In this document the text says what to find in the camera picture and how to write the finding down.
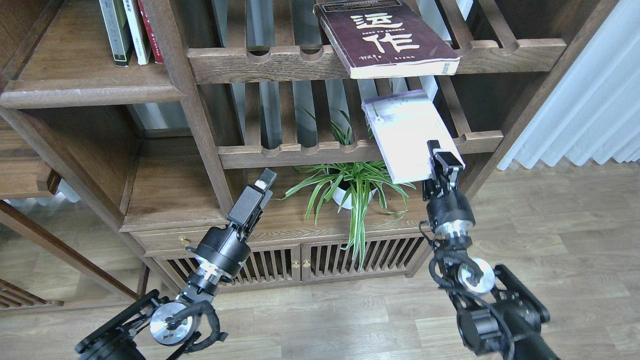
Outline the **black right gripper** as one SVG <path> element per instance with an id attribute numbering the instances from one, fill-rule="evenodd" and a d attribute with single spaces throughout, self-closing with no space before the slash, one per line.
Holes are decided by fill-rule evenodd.
<path id="1" fill-rule="evenodd" d="M 443 150 L 438 140 L 427 142 L 431 178 L 423 180 L 423 200 L 432 232 L 444 239 L 468 235 L 476 224 L 470 202 L 458 189 L 458 176 L 464 164 L 454 153 Z"/>

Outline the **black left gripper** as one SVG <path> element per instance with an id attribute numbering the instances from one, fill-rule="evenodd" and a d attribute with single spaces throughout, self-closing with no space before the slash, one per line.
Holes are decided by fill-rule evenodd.
<path id="1" fill-rule="evenodd" d="M 188 246 L 187 251 L 196 255 L 200 268 L 206 264 L 217 266 L 224 273 L 221 276 L 224 281 L 238 275 L 251 253 L 246 241 L 272 198 L 271 187 L 276 178 L 277 173 L 265 168 L 253 185 L 245 187 L 231 208 L 226 217 L 231 223 L 226 228 L 211 227 L 197 248 Z"/>

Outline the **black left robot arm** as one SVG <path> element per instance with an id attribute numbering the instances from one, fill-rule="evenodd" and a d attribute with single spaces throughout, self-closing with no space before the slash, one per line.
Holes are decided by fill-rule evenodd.
<path id="1" fill-rule="evenodd" d="M 170 359 L 195 353 L 224 341 L 220 320 L 212 306 L 218 284 L 235 278 L 251 254 L 247 238 L 272 197 L 277 174 L 265 169 L 252 185 L 245 187 L 229 212 L 229 224 L 212 227 L 196 248 L 198 268 L 175 299 L 148 292 L 75 346 L 82 360 L 142 360 L 134 337 L 148 326 L 153 339 L 162 346 L 175 346 Z"/>

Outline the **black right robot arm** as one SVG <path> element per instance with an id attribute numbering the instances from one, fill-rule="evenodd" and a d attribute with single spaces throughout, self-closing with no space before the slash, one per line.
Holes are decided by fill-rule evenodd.
<path id="1" fill-rule="evenodd" d="M 556 360 L 541 337 L 550 313 L 541 301 L 505 266 L 470 257 L 469 230 L 473 210 L 459 191 L 462 162 L 437 140 L 427 142 L 430 176 L 423 181 L 429 239 L 433 251 L 429 273 L 446 292 L 456 311 L 463 344 L 480 356 L 500 353 L 504 360 Z"/>

